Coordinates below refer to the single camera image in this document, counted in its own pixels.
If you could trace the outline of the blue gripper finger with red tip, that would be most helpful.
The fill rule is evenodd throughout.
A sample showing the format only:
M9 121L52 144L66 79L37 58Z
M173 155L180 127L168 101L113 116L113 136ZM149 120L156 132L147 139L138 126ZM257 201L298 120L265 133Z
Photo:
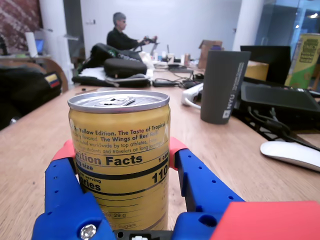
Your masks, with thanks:
M209 240L231 202L243 199L178 139L169 141L169 166L178 172L186 212L175 223L172 240Z
M114 240L106 217L76 177L75 150L67 140L45 170L44 212L36 219L33 240Z

